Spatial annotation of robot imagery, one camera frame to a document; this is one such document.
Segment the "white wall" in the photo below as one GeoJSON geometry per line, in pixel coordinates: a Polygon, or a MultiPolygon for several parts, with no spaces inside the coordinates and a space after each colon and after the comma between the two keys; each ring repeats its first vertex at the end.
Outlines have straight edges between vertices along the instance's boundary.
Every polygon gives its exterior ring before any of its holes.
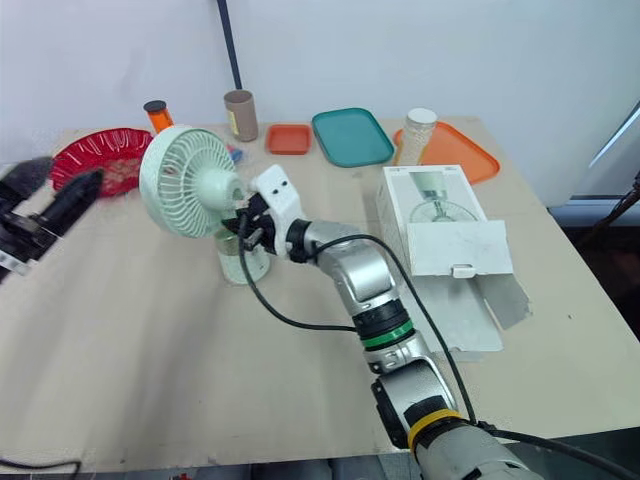
{"type": "MultiPolygon", "coordinates": [[[[66,127],[224,121],[214,0],[2,0],[2,161],[66,127]]],[[[265,121],[346,106],[479,115],[548,205],[640,98],[636,0],[230,0],[265,121]]]]}

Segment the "fan grille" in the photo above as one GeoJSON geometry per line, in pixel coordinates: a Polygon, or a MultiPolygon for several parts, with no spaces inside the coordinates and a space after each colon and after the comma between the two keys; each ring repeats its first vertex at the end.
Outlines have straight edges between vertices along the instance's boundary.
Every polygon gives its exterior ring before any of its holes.
{"type": "Polygon", "coordinates": [[[232,171],[224,143],[213,133],[187,130],[166,149],[158,175],[158,195],[165,221],[189,237],[212,235],[220,228],[220,213],[206,209],[197,197],[198,178],[210,169],[232,171]]]}

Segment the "black joint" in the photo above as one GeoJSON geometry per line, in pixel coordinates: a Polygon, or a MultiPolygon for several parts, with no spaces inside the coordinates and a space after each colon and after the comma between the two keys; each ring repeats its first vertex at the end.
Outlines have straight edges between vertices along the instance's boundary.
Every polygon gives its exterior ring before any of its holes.
{"type": "Polygon", "coordinates": [[[376,380],[371,385],[371,391],[376,399],[376,410],[378,410],[382,424],[389,435],[389,440],[397,448],[408,448],[407,432],[405,432],[400,417],[396,414],[382,382],[376,380]]]}
{"type": "Polygon", "coordinates": [[[231,218],[222,221],[222,224],[231,232],[238,234],[240,228],[240,217],[246,215],[249,223],[247,225],[247,231],[245,239],[248,240],[256,230],[261,229],[262,233],[259,237],[259,244],[269,253],[275,253],[274,238],[276,228],[273,223],[273,219],[266,212],[269,210],[269,205],[264,201],[264,198],[259,193],[256,193],[249,198],[249,203],[246,208],[240,208],[236,210],[238,218],[231,218]]]}
{"type": "Polygon", "coordinates": [[[309,225],[311,225],[311,222],[297,219],[289,227],[286,241],[291,243],[289,258],[292,262],[306,263],[309,259],[309,255],[307,255],[307,251],[304,248],[304,235],[309,225]]]}
{"type": "Polygon", "coordinates": [[[400,300],[391,300],[353,317],[353,323],[362,340],[383,335],[407,321],[409,314],[400,300]]]}
{"type": "Polygon", "coordinates": [[[413,427],[413,425],[421,418],[444,408],[447,408],[444,398],[440,395],[436,395],[435,397],[425,398],[424,400],[420,400],[418,403],[411,405],[407,410],[405,410],[404,418],[407,420],[409,426],[413,427]]]}

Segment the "floor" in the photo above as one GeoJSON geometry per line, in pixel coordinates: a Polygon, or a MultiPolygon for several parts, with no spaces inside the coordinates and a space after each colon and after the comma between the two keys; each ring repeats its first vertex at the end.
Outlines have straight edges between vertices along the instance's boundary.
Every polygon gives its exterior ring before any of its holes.
{"type": "MultiPolygon", "coordinates": [[[[563,231],[579,244],[588,229],[563,231]]],[[[640,227],[610,227],[577,250],[640,340],[640,227]]]]}

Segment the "small orange tray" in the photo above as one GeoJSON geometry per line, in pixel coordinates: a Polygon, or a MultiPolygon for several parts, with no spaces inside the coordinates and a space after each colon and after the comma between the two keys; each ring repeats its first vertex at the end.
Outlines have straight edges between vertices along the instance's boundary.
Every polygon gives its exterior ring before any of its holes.
{"type": "Polygon", "coordinates": [[[277,155],[304,155],[311,148],[309,125],[276,124],[267,132],[267,150],[277,155]]]}
{"type": "MultiPolygon", "coordinates": [[[[398,145],[402,130],[393,136],[398,145]]],[[[437,122],[429,143],[422,151],[420,165],[460,165],[469,183],[479,183],[495,177],[500,162],[477,143],[444,122],[437,122]]]]}

